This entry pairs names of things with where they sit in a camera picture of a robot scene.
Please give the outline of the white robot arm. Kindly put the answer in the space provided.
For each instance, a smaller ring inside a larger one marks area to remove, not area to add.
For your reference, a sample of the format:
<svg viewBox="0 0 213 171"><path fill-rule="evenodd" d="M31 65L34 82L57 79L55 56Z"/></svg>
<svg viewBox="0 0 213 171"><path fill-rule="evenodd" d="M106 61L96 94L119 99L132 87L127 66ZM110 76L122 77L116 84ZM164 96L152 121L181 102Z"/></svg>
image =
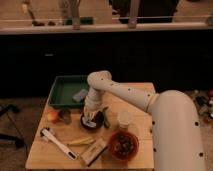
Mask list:
<svg viewBox="0 0 213 171"><path fill-rule="evenodd" d="M103 93L109 92L152 116L155 171L206 171L198 112L185 93L129 87L113 81L107 70L90 73L87 83L87 114L96 111Z"/></svg>

